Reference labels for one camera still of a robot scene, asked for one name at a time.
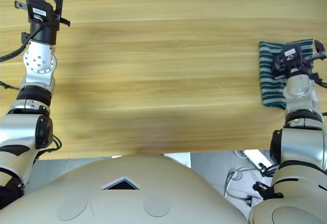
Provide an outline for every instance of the robotic arm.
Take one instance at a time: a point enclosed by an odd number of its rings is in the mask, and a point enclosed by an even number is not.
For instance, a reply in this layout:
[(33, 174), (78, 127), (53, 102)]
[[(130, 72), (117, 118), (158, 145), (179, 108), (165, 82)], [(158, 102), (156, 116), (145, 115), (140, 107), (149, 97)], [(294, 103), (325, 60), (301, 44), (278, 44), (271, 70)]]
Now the robotic arm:
[(274, 60), (276, 76), (287, 84), (285, 125), (273, 133), (270, 155), (279, 164), (271, 187), (256, 183), (253, 188), (264, 201), (250, 213), (250, 223), (327, 223), (327, 127), (314, 83), (326, 87), (313, 61), (325, 59), (323, 45), (315, 41), (317, 54), (304, 58), (298, 44), (283, 47)]
[[(24, 194), (24, 185), (35, 160), (45, 152), (57, 150), (61, 142), (53, 135), (50, 103), (54, 92), (54, 56), (61, 17), (62, 0), (54, 0), (56, 9), (44, 0), (15, 2), (15, 7), (28, 11), (30, 34), (22, 33), (22, 47), (1, 57), (6, 61), (24, 53), (26, 75), (19, 93), (0, 120), (0, 209)], [(54, 141), (57, 148), (45, 149)]]

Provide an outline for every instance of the striped cloth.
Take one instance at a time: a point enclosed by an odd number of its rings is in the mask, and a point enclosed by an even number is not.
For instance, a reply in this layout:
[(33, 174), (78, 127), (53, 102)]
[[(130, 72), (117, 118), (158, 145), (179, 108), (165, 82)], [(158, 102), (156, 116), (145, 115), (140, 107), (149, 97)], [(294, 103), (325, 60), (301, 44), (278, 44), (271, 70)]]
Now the striped cloth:
[[(294, 41), (301, 45), (305, 57), (313, 54), (313, 39)], [(284, 44), (264, 42), (259, 43), (260, 49), (260, 85), (262, 102), (264, 106), (286, 108), (286, 99), (283, 95), (283, 88), (286, 85), (285, 76), (275, 79), (272, 75), (272, 62), (274, 57), (281, 52)]]

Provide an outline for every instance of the label sticker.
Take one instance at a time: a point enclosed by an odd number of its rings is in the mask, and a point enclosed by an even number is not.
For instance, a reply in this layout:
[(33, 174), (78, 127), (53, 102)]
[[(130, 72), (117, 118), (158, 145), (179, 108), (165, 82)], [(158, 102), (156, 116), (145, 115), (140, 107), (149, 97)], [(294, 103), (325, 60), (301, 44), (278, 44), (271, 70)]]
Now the label sticker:
[(287, 57), (287, 56), (289, 56), (291, 54), (295, 54), (295, 53), (296, 53), (295, 49), (290, 49), (289, 51), (285, 52), (285, 56)]
[(46, 12), (37, 8), (33, 8), (33, 13), (37, 13), (43, 16), (46, 16)]

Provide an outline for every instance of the floor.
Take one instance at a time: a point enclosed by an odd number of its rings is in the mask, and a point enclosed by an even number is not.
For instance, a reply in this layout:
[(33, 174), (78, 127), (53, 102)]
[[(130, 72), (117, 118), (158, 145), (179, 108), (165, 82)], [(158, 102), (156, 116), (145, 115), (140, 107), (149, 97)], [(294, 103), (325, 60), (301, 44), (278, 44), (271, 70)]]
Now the floor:
[[(262, 153), (269, 158), (267, 150), (262, 151)], [(29, 182), (26, 184), (26, 194), (75, 168), (103, 159), (107, 158), (37, 161), (33, 167)], [(221, 194), (224, 194), (224, 185), (228, 173), (233, 169), (241, 167), (253, 168), (248, 159), (238, 157), (234, 151), (191, 153), (191, 168), (202, 175)], [(248, 217), (251, 207), (261, 202), (260, 196), (254, 192), (252, 185), (256, 181), (261, 181), (265, 184), (270, 182), (269, 179), (262, 179), (257, 170), (242, 172), (241, 177), (236, 175), (235, 178), (240, 179), (238, 181), (231, 181), (228, 193), (242, 198), (252, 196), (252, 203), (249, 203), (249, 206), (243, 200), (230, 196), (227, 196), (227, 199)]]

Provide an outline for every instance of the wood grain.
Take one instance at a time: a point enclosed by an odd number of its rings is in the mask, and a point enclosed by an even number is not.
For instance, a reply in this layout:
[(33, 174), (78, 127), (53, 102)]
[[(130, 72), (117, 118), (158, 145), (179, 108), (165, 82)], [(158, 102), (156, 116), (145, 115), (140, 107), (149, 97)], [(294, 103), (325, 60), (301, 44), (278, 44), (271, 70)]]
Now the wood grain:
[[(27, 14), (1, 0), (1, 53)], [(64, 0), (51, 117), (64, 143), (43, 158), (268, 148), (283, 111), (261, 103), (261, 40), (327, 44), (327, 0)], [(316, 70), (327, 78), (327, 65)], [(1, 65), (19, 85), (21, 56)], [(317, 88), (327, 110), (327, 91)], [(15, 91), (1, 90), (1, 115)]]

